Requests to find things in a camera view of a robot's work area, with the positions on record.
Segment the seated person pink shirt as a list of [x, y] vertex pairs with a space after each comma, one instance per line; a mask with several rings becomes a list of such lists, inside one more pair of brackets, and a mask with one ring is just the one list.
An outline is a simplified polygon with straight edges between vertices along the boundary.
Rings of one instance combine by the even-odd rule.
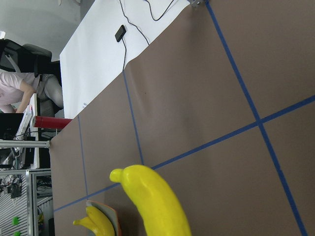
[[23, 113], [34, 94], [41, 101], [50, 99], [56, 106], [63, 108], [63, 90], [55, 75], [0, 73], [0, 110], [3, 113]]

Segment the red cylinder object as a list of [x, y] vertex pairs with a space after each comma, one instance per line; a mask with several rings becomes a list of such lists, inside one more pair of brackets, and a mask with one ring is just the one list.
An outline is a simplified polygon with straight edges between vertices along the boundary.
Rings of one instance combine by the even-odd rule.
[[68, 118], [35, 116], [32, 119], [32, 125], [37, 128], [63, 129], [71, 121], [72, 119]]

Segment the yellow banana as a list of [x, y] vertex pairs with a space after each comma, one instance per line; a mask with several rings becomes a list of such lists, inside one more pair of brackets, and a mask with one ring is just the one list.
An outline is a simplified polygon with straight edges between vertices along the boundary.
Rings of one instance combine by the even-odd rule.
[[90, 231], [92, 231], [95, 235], [98, 235], [98, 233], [99, 233], [98, 227], [88, 216], [86, 216], [82, 219], [79, 219], [79, 220], [74, 220], [73, 225], [81, 225], [81, 226], [89, 229]]
[[114, 236], [115, 230], [107, 216], [94, 206], [86, 207], [86, 213], [91, 221], [89, 229], [96, 236]]
[[192, 235], [180, 201], [156, 171], [144, 165], [131, 165], [112, 170], [109, 178], [121, 184], [136, 206], [148, 236]]

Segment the small black puck device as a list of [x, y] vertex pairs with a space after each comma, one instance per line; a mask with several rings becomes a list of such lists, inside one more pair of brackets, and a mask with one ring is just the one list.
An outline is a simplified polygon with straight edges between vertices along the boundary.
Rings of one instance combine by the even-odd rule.
[[124, 25], [121, 25], [115, 34], [116, 42], [120, 42], [123, 36], [125, 35], [125, 33], [126, 33], [126, 28]]

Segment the grey square plate orange rim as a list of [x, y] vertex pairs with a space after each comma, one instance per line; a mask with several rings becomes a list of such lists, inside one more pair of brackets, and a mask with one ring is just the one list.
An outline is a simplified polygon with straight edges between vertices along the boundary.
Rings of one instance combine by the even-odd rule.
[[96, 208], [98, 208], [100, 211], [103, 212], [103, 214], [105, 214], [109, 220], [111, 221], [112, 225], [113, 225], [113, 229], [115, 231], [115, 235], [116, 236], [121, 236], [122, 235], [122, 230], [121, 230], [121, 226], [119, 223], [119, 218], [118, 218], [118, 214], [117, 212], [110, 206], [96, 202], [96, 201], [91, 201], [88, 200], [86, 202], [87, 206], [94, 206]]

